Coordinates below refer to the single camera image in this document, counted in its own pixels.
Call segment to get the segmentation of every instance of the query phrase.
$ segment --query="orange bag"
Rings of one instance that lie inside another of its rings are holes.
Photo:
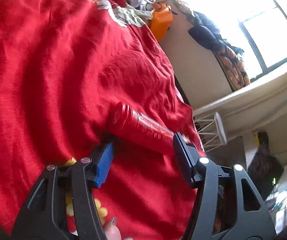
[[[174,21],[170,6],[166,3],[154,3],[153,19],[151,20],[150,30],[157,41],[165,36],[170,24]]]

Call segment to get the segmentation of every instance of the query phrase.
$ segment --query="red bed sheet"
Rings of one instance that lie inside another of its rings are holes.
[[[45,166],[88,156],[119,101],[187,135],[202,154],[168,58],[123,7],[124,0],[0,0],[0,224],[7,233]],[[174,156],[120,141],[94,195],[102,223],[116,216],[122,237],[175,240],[195,192]]]

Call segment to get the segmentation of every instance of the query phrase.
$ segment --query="red bottle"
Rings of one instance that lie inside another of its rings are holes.
[[[129,105],[119,102],[110,116],[108,130],[113,135],[165,155],[174,153],[174,133]]]

